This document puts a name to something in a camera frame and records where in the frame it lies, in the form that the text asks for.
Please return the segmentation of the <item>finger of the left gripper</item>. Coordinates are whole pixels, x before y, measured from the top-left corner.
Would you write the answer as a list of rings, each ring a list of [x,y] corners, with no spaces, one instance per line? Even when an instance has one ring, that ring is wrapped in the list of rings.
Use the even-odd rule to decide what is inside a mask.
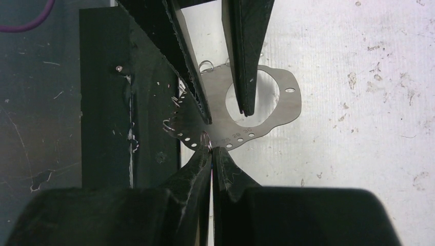
[[[258,64],[274,0],[222,1],[222,24],[240,113],[255,112]]]
[[[212,124],[211,111],[182,13],[183,8],[203,3],[206,1],[118,1],[188,88],[201,118],[205,124],[210,125]]]

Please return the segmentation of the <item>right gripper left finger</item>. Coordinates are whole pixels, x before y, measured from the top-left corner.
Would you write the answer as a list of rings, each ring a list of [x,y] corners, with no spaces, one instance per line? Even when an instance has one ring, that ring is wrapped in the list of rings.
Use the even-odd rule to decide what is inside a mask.
[[[6,245],[207,245],[211,149],[153,189],[57,189],[25,207]]]

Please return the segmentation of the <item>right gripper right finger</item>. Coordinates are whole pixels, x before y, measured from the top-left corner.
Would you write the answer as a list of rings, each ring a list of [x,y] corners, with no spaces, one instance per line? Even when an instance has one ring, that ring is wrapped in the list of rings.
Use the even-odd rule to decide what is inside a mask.
[[[400,245],[369,191],[262,186],[212,151],[215,245]]]

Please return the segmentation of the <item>large metal key ring plate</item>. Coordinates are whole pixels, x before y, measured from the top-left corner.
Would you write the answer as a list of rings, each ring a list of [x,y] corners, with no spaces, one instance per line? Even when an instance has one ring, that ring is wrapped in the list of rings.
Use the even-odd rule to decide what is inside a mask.
[[[235,88],[229,65],[202,71],[213,122],[207,125],[194,110],[194,100],[186,91],[172,100],[175,109],[163,120],[163,130],[196,150],[200,135],[208,134],[212,146],[233,150],[242,144],[267,135],[273,128],[297,119],[302,110],[299,84],[288,70],[258,66],[258,87],[255,99],[257,112],[245,117],[238,113]]]

